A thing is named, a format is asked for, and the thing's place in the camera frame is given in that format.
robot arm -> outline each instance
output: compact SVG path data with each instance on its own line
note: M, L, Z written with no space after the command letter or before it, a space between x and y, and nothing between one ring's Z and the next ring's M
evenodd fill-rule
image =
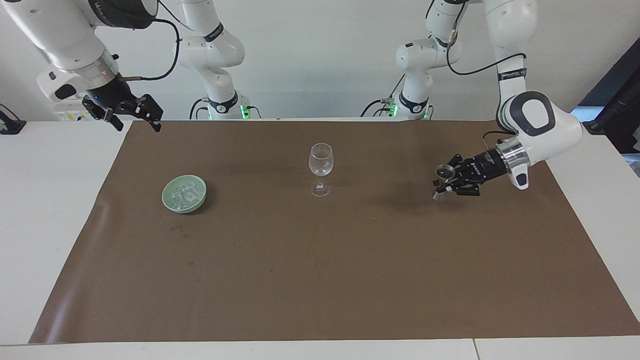
M433 1L426 16L429 38L415 40L398 48L396 63L406 75L404 87L394 99L398 116L422 119L433 87L429 70L447 66L447 48L452 63L460 59L462 45L457 39L450 39L450 35L460 10L464 11L462 8L462 4L450 0Z
M157 13L155 0L4 0L4 9L51 66L38 85L52 101L86 91L83 104L119 131L115 114L132 115L160 130L163 111L150 95L133 96L116 58L95 35L97 26L143 29Z
M210 0L179 0L184 21L196 36L183 40L180 64L203 83L214 119L246 118L248 99L236 91L231 75L222 68L244 61L244 46L229 33Z
M537 25L537 0L483 0L496 59L524 53ZM529 167L576 146L582 125L539 92L527 91L525 58L498 65L500 106L496 120L515 136L464 160L456 155L438 168L436 194L480 195L480 185L507 174L520 190L529 187Z

table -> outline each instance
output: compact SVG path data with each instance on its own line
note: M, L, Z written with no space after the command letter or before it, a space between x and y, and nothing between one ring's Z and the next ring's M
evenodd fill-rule
M355 119L332 119L349 121ZM100 122L34 122L19 136L2 136L0 184L0 343L31 335L95 197L124 140ZM630 307L640 316L640 179L609 141L586 135L548 162ZM277 343L128 343L0 348L0 359L635 359L640 337L433 341L311 341Z

wine glass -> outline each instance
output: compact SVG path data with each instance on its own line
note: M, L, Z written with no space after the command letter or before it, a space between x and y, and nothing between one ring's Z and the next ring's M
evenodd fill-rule
M333 170L333 149L326 143L317 143L311 148L309 169L316 176L327 176ZM314 182L311 193L317 197L329 195L331 185L326 181Z

brown paper sheet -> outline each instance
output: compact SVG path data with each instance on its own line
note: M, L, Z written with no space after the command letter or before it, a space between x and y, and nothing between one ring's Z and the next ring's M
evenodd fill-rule
M431 200L436 166L492 129L136 122L31 342L640 334L546 164L525 192L502 177ZM316 142L335 153L325 198ZM161 202L182 174L209 187L192 215Z

